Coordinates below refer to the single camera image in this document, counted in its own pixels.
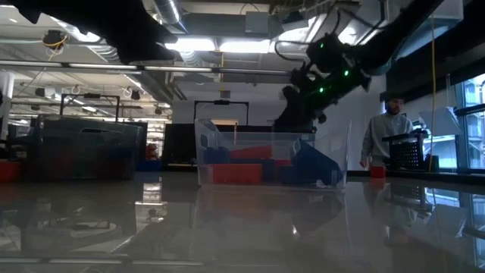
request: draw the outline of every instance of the red box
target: red box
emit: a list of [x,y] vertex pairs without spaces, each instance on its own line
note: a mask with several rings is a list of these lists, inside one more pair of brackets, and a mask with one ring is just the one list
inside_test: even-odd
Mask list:
[[0,162],[0,183],[15,182],[20,175],[20,162]]
[[385,167],[371,167],[371,177],[372,178],[385,178],[386,168]]
[[270,159],[273,157],[271,145],[230,151],[231,158]]
[[259,185],[263,178],[261,164],[213,164],[215,184]]

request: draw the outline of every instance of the clear plastic bin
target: clear plastic bin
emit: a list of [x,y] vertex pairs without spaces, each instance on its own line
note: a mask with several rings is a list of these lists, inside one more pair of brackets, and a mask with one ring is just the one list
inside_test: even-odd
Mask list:
[[314,133],[221,133],[196,120],[199,184],[344,189],[350,124]]

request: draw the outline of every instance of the cable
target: cable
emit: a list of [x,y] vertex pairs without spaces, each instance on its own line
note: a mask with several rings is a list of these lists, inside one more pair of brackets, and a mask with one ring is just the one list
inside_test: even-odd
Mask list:
[[384,30],[384,29],[386,29],[388,26],[390,26],[392,24],[392,23],[389,23],[389,24],[387,24],[385,26],[379,27],[377,24],[373,25],[373,24],[367,22],[364,18],[359,17],[357,14],[355,14],[355,13],[353,13],[351,11],[348,11],[345,8],[339,8],[339,11],[343,11],[343,12],[347,13],[348,15],[350,15],[350,17],[353,17],[354,19],[356,19],[359,22],[363,23],[367,27],[371,27],[373,30]]
[[42,42],[44,44],[44,46],[47,46],[47,47],[52,47],[52,46],[55,46],[57,50],[57,47],[59,47],[62,43],[66,42],[67,40],[67,35],[64,36],[64,38],[60,41],[60,42],[55,42],[53,44],[46,44],[45,42]]
[[[55,56],[55,55],[51,55],[47,61],[51,61],[51,60],[52,60],[52,58],[54,58],[54,56]],[[37,77],[38,77],[38,76],[39,76],[39,75],[40,75],[42,72],[44,72],[44,71],[45,71],[45,69],[46,69],[46,67],[41,68],[41,69],[39,70],[39,72],[37,72],[36,76],[34,76],[34,77],[32,78],[32,80],[30,80],[30,82],[29,82],[29,83],[28,83],[28,84],[27,84],[27,85],[26,85],[26,86],[25,86],[25,87],[24,87],[24,88],[23,88],[23,89],[22,89],[22,90],[21,90],[19,93],[17,93],[17,95],[15,95],[15,96],[19,96],[20,94],[22,94],[23,92],[25,92],[25,90],[26,90],[27,88],[29,88],[30,84],[32,84],[32,83],[33,83],[33,81],[34,81],[34,80],[36,80],[36,78],[37,78]]]
[[245,7],[245,6],[247,6],[247,5],[251,5],[251,6],[255,7],[256,11],[261,12],[261,11],[259,10],[259,8],[258,8],[258,7],[256,7],[256,5],[254,5],[254,4],[252,4],[252,3],[245,3],[245,4],[244,4],[244,5],[242,5],[242,7],[241,7],[241,10],[239,11],[239,15],[243,14],[243,9],[244,9],[244,7]]
[[292,43],[292,44],[296,44],[296,45],[304,45],[304,46],[308,46],[310,43],[309,42],[296,42],[296,41],[276,41],[274,43],[274,52],[280,56],[282,59],[284,60],[287,60],[287,61],[304,61],[305,59],[303,58],[290,58],[290,57],[286,57],[285,55],[281,54],[280,51],[278,50],[278,44],[279,43],[282,43],[282,42],[288,42],[288,43]]
[[434,132],[434,106],[435,97],[437,94],[437,72],[435,64],[435,37],[434,37],[434,15],[431,15],[431,76],[433,81],[433,103],[431,106],[431,141],[430,141],[430,165],[428,172],[431,172],[431,165],[433,164],[433,132]]
[[332,34],[334,34],[336,32],[336,29],[339,28],[339,25],[340,25],[340,17],[341,17],[340,10],[337,9],[336,10],[336,23],[335,23],[335,27],[333,28],[333,30],[331,32]]

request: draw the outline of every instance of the yellow cable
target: yellow cable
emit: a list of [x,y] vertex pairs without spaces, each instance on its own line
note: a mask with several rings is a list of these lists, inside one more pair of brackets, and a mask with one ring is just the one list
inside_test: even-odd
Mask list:
[[55,42],[53,44],[46,44],[46,43],[44,43],[44,46],[48,46],[48,47],[51,47],[51,46],[60,46],[63,42],[66,42],[66,39],[67,39],[67,35],[60,42]]
[[431,146],[430,146],[430,165],[428,171],[431,172],[433,164],[433,132],[434,132],[434,103],[437,94],[437,71],[435,64],[435,47],[434,47],[434,14],[431,15],[431,76],[433,81],[433,106],[431,109]]
[[[436,51],[435,51],[435,37],[434,37],[434,14],[431,15],[431,76],[433,78],[433,105],[431,106],[431,148],[430,148],[430,165],[428,171],[431,172],[431,165],[433,164],[433,129],[434,129],[434,106],[435,106],[435,97],[437,94],[437,70],[436,70]],[[438,212],[436,211],[437,200],[434,194],[433,188],[433,201],[435,205],[435,213],[436,213],[436,223],[438,224],[438,233],[440,234],[440,242],[441,242],[441,250],[442,250],[442,259],[443,259],[443,271],[448,273],[448,264],[446,263],[446,253],[443,246],[443,235],[441,233],[441,224],[440,224],[440,217],[438,216]]]

